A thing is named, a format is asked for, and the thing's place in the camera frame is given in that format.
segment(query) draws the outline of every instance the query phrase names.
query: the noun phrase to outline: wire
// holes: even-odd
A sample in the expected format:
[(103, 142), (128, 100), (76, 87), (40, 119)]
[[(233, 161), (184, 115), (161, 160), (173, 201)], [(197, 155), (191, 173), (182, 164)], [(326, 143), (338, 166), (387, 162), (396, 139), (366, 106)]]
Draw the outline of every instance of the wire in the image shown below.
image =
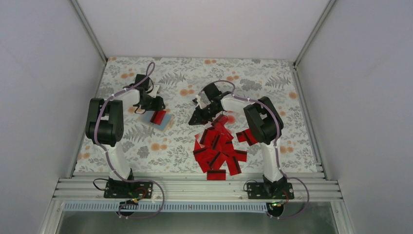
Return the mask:
[(278, 155), (278, 147), (277, 147), (277, 140), (280, 138), (281, 129), (280, 129), (280, 124), (278, 123), (277, 118), (275, 117), (275, 114), (271, 111), (271, 109), (270, 109), (268, 106), (266, 106), (264, 103), (262, 103), (262, 102), (260, 102), (260, 101), (258, 101), (258, 100), (254, 100), (254, 99), (250, 99), (250, 98), (245, 98), (245, 97), (240, 97), (240, 96), (235, 95), (235, 94), (234, 94), (235, 84), (232, 83), (232, 82), (230, 82), (230, 81), (227, 81), (227, 80), (217, 80), (217, 81), (214, 81), (214, 82), (209, 83), (208, 85), (214, 84), (214, 83), (217, 83), (217, 82), (230, 83), (230, 84), (232, 85), (232, 87), (233, 87), (233, 88), (232, 88), (232, 91), (231, 91), (231, 95), (232, 95), (235, 99), (238, 99), (238, 100), (241, 100), (241, 101), (248, 101), (248, 102), (258, 103), (260, 106), (262, 106), (264, 109), (266, 109), (266, 110), (268, 111), (268, 113), (271, 115), (271, 117), (273, 118), (273, 120), (274, 120), (274, 122), (275, 122), (276, 129), (277, 129), (277, 135), (276, 135), (276, 137), (275, 137), (275, 139), (274, 139), (274, 148), (275, 148), (275, 156), (276, 156), (277, 168), (278, 168), (278, 170), (281, 172), (281, 174), (282, 174), (285, 178), (298, 180), (298, 181), (304, 186), (305, 191), (306, 191), (306, 193), (307, 193), (307, 201), (306, 201), (304, 207), (303, 207), (299, 212), (297, 212), (297, 213), (294, 214), (294, 215), (287, 216), (287, 217), (277, 217), (277, 219), (290, 219), (290, 218), (295, 218), (295, 217), (299, 216), (300, 214), (302, 214), (302, 213), (307, 209), (308, 205), (310, 204), (310, 192), (308, 191), (307, 185), (305, 185), (305, 183), (304, 183), (301, 179), (299, 179), (299, 178), (297, 178), (297, 177), (289, 177), (289, 176), (287, 176), (287, 174), (281, 169), (281, 166), (280, 166), (280, 156)]
[(248, 192), (248, 191), (245, 189), (245, 185), (248, 183), (248, 181), (254, 181), (255, 183), (258, 183), (256, 180), (253, 180), (253, 179), (247, 180), (247, 181), (245, 182), (244, 186), (243, 186), (243, 190), (244, 190), (245, 192)]
[(289, 201), (290, 199), (288, 198), (288, 193), (287, 193), (286, 191), (284, 191), (284, 190), (283, 190), (283, 192), (284, 192), (284, 194), (285, 194), (285, 203), (284, 203), (284, 205), (285, 205), (285, 204), (288, 203), (288, 201)]
[[(109, 151), (108, 151), (108, 149), (107, 149), (104, 145), (100, 144), (100, 142), (98, 141), (98, 139), (97, 139), (97, 130), (99, 129), (99, 124), (100, 124), (100, 121), (101, 121), (101, 119), (102, 119), (103, 112), (104, 112), (106, 106), (108, 105), (109, 101), (112, 100), (112, 99), (114, 99), (115, 97), (117, 97), (117, 96), (119, 96), (119, 95), (121, 95), (121, 94), (123, 94), (123, 93), (125, 93), (125, 92), (127, 92), (127, 91), (129, 91), (129, 90), (131, 90), (131, 89), (134, 89), (135, 87), (139, 86), (142, 82), (144, 82), (147, 78), (149, 78), (149, 76), (152, 74), (152, 72), (153, 72), (154, 70), (155, 70), (155, 63), (154, 63), (154, 62), (150, 62), (149, 65), (148, 65), (148, 67), (146, 68), (146, 76), (145, 76), (140, 82), (132, 85), (132, 86), (129, 87), (129, 88), (124, 88), (124, 89), (122, 89), (121, 91), (119, 91), (119, 92), (117, 92), (117, 93), (115, 93), (115, 94), (110, 95), (110, 96), (105, 100), (105, 102), (103, 103), (102, 107), (100, 108), (99, 115), (97, 116), (97, 120), (96, 120), (96, 124), (95, 124), (95, 128), (94, 128), (94, 134), (93, 134), (93, 138), (94, 138), (94, 141), (95, 141), (96, 145), (98, 145), (100, 148), (102, 148), (103, 151), (105, 152), (106, 161), (108, 162), (108, 165), (109, 165), (110, 169), (113, 170), (113, 173), (114, 173), (117, 177), (119, 177), (122, 181), (127, 182), (127, 183), (136, 183), (136, 182), (142, 182), (142, 181), (152, 182), (153, 184), (155, 184), (156, 186), (158, 186), (159, 189), (161, 190), (161, 193), (162, 193), (162, 204), (161, 204), (161, 207), (158, 209), (158, 211), (156, 211), (155, 213), (153, 213), (153, 214), (151, 214), (151, 215), (147, 215), (147, 216), (131, 217), (131, 219), (151, 218), (151, 217), (154, 217), (154, 216), (156, 216), (157, 214), (159, 214), (159, 213), (161, 212), (161, 210), (164, 208), (164, 205), (165, 205), (165, 192), (164, 192), (164, 190), (162, 189), (162, 186), (161, 186), (159, 183), (157, 183), (156, 181), (154, 181), (154, 180), (151, 180), (151, 179), (134, 179), (134, 180), (128, 180), (128, 179), (123, 178), (123, 177), (115, 170), (115, 168), (113, 167), (113, 165), (112, 165), (112, 163), (111, 163), (111, 160), (110, 160), (110, 158), (109, 158)], [(119, 217), (124, 217), (124, 218), (126, 218), (126, 216), (122, 215), (120, 212), (119, 212)]]
[(135, 190), (135, 192), (137, 192), (137, 191), (139, 191), (139, 190), (143, 190), (142, 198), (141, 198), (141, 199), (145, 198), (145, 197), (146, 197), (146, 194), (148, 193), (148, 191), (147, 191), (144, 187), (139, 187), (139, 188), (137, 188), (137, 189)]
[(101, 189), (101, 188), (99, 188), (99, 187), (94, 183), (94, 182), (97, 181), (97, 180), (104, 180), (104, 181), (106, 181), (106, 182), (108, 182), (109, 180), (108, 180), (108, 179), (103, 179), (103, 178), (97, 178), (97, 179), (94, 179), (94, 180), (93, 180), (93, 185), (94, 185), (95, 188), (97, 188), (97, 189), (100, 190), (100, 191), (106, 191), (106, 189)]
[(149, 79), (149, 81), (152, 83), (152, 88), (151, 88), (150, 90), (146, 91), (147, 94), (149, 94), (149, 93), (151, 93), (151, 92), (153, 91), (153, 81), (152, 81), (151, 78), (148, 78), (148, 79)]

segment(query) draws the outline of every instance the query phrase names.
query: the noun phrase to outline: pile of red blocks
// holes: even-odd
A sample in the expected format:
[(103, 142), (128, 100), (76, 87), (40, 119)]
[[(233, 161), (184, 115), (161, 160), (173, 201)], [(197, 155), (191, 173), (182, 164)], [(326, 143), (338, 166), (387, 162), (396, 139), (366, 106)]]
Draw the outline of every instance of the pile of red blocks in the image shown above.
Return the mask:
[[(211, 126), (204, 130), (200, 141), (195, 139), (194, 156), (207, 180), (225, 180), (226, 170), (221, 166), (226, 162), (231, 176), (241, 173), (239, 161), (246, 162), (246, 151), (235, 150), (232, 145), (234, 138), (225, 128), (228, 118), (219, 115)], [(237, 133), (240, 142), (247, 141), (249, 145), (257, 143), (249, 129)]]

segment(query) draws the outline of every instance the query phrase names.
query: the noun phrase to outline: red rectangular piece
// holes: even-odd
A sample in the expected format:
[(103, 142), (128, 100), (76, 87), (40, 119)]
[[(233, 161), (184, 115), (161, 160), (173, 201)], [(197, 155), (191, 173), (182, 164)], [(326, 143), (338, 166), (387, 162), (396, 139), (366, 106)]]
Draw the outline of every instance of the red rectangular piece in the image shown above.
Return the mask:
[(211, 161), (214, 158), (214, 156), (217, 154), (217, 151), (204, 147), (199, 150), (194, 150), (193, 154), (195, 156), (196, 161), (205, 162), (205, 161)]
[(228, 140), (228, 138), (225, 135), (217, 134), (217, 135), (215, 135), (215, 138), (211, 142), (210, 147), (213, 150), (221, 151), (227, 140)]
[(223, 114), (220, 114), (218, 117), (214, 119), (214, 121), (211, 122), (211, 125), (214, 126), (216, 123), (224, 125), (226, 124), (226, 122), (228, 122), (228, 117), (224, 116)]
[(161, 125), (162, 120), (164, 119), (164, 116), (167, 112), (166, 111), (155, 111), (153, 113), (152, 118), (150, 119), (151, 123)]
[(198, 161), (198, 164), (199, 167), (201, 167), (203, 173), (207, 172), (208, 170), (211, 170), (208, 162)]
[(231, 140), (227, 140), (225, 142), (225, 145), (222, 147), (222, 152), (228, 153), (228, 152), (233, 152), (234, 151), (234, 145), (232, 144)]
[(209, 170), (206, 173), (207, 180), (226, 180), (226, 170)]
[(209, 163), (209, 167), (215, 170), (218, 170), (221, 168), (222, 164), (226, 161), (226, 155), (222, 154), (221, 152), (218, 152), (214, 158), (211, 160)]
[(233, 156), (241, 162), (246, 162), (246, 151), (234, 150)]
[(228, 165), (229, 174), (231, 176), (241, 173), (240, 165), (234, 156), (227, 157), (226, 164)]
[(199, 149), (201, 149), (201, 146), (199, 145), (198, 140), (195, 139), (194, 151)]
[(216, 130), (205, 129), (199, 143), (209, 146), (217, 134), (218, 132)]
[(257, 140), (252, 136), (251, 130), (249, 128), (237, 133), (237, 138), (239, 142), (246, 141), (249, 146), (257, 143)]
[(238, 142), (244, 142), (244, 141), (246, 141), (244, 132), (236, 133), (236, 135), (237, 135)]

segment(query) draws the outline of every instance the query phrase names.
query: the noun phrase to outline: white robotic arm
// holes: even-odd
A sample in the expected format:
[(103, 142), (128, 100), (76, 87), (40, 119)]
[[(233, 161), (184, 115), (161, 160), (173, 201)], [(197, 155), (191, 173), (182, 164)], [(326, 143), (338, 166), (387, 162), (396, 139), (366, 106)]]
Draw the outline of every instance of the white robotic arm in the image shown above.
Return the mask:
[[(221, 99), (221, 105), (225, 111), (233, 111), (242, 115), (245, 115), (244, 107), (252, 104), (254, 103), (250, 101), (235, 99), (231, 94), (228, 94)], [(274, 140), (270, 141), (270, 144), (260, 142), (259, 145), (261, 147), (261, 153), (263, 154), (264, 176), (271, 182), (280, 180), (282, 174), (277, 168)]]
[[(230, 92), (218, 90), (215, 84), (207, 85), (203, 91), (211, 102), (204, 105), (200, 96), (196, 96), (193, 102), (196, 104), (195, 111), (189, 121), (189, 125), (206, 124), (221, 111), (233, 111), (245, 115), (248, 126), (253, 137), (259, 142), (264, 163), (264, 187), (270, 197), (278, 194), (286, 184), (287, 179), (277, 167), (277, 155), (274, 148), (274, 140), (277, 136), (277, 127), (274, 119), (269, 112), (259, 104), (247, 100), (234, 98)], [(283, 122), (275, 110), (272, 102), (267, 97), (259, 99), (261, 103), (267, 106), (277, 119), (280, 130), (283, 128)]]
[[(135, 83), (139, 82), (142, 77), (144, 75), (137, 75)], [(97, 136), (99, 142), (108, 150), (109, 160), (122, 178), (128, 178), (131, 175), (131, 168), (124, 156), (122, 144), (119, 143), (123, 136), (123, 112), (131, 106), (136, 106), (136, 108), (140, 106), (144, 110), (163, 110), (165, 108), (163, 100), (156, 96), (159, 87), (159, 85), (152, 84), (148, 92), (149, 84), (143, 84), (116, 96), (106, 107), (105, 114), (109, 117), (101, 120)], [(86, 137), (92, 139), (93, 142), (94, 126), (103, 101), (101, 98), (93, 98), (89, 105)], [(105, 153), (101, 147), (99, 149), (103, 154)], [(121, 181), (114, 171), (109, 173), (109, 178)]]

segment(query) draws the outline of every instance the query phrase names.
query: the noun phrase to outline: table surface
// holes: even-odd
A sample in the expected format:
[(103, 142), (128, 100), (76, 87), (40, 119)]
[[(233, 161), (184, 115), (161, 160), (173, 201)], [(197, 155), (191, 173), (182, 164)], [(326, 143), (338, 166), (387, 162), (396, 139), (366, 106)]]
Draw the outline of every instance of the table surface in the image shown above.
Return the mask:
[[(204, 58), (127, 58), (108, 60), (97, 97), (107, 98), (123, 86), (133, 83), (136, 74), (144, 74), (154, 61), (150, 78), (161, 86), (159, 96), (164, 99), (166, 112), (173, 120), (164, 131), (142, 122), (135, 107), (124, 110), (124, 135), (120, 143), (132, 169), (145, 173), (202, 173), (193, 156), (195, 135), (204, 126), (189, 126), (194, 111), (191, 100), (208, 83), (225, 79), (232, 81), (236, 94), (244, 97), (267, 96), (279, 112), (284, 129), (281, 137), (280, 163), (285, 172), (316, 172), (315, 157), (302, 117), (298, 94), (288, 62), (260, 59), (204, 59)], [(221, 91), (230, 86), (218, 83)], [(248, 128), (244, 116), (226, 113), (225, 125), (233, 136)], [(240, 162), (244, 173), (262, 173), (263, 159), (259, 145), (248, 146), (233, 139), (234, 148), (247, 151), (247, 162)], [(102, 152), (92, 141), (84, 138), (75, 167), (76, 172), (108, 172), (109, 166)]]

